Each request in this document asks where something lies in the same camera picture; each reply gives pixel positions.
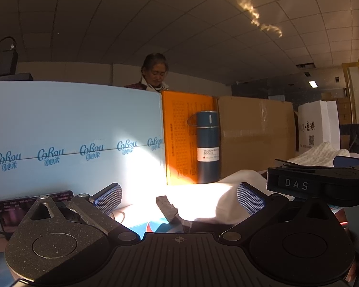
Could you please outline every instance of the paper bag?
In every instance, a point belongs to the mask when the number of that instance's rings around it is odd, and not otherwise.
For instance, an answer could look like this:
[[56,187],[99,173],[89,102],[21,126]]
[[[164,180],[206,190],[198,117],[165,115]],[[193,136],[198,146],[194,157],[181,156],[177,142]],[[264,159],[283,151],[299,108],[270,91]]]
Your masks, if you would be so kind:
[[339,118],[336,101],[315,101],[299,106],[299,153],[330,142],[340,150]]

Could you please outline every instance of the blue thermos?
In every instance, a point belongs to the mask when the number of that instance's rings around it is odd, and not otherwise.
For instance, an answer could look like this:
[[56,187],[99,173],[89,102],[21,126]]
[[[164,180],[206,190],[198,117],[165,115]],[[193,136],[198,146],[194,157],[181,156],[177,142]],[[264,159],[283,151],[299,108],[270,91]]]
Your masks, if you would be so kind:
[[219,123],[217,111],[197,112],[198,183],[219,181]]

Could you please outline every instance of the drop ceiling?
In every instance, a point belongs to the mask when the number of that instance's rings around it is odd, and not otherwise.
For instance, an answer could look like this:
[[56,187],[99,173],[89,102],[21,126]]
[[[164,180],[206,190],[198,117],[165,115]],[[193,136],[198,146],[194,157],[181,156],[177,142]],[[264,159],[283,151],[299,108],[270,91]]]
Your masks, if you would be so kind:
[[140,66],[159,51],[173,72],[232,84],[357,61],[359,0],[0,0],[6,35],[19,61]]

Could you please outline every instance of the woman's hair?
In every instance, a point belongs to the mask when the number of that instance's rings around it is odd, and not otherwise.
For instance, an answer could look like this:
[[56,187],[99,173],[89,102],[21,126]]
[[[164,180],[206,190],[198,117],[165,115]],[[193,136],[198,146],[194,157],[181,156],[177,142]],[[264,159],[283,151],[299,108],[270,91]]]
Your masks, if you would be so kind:
[[141,67],[141,73],[144,68],[146,70],[151,70],[157,63],[163,63],[165,65],[166,72],[169,71],[169,65],[166,61],[166,57],[161,53],[152,53],[146,56],[144,64]]

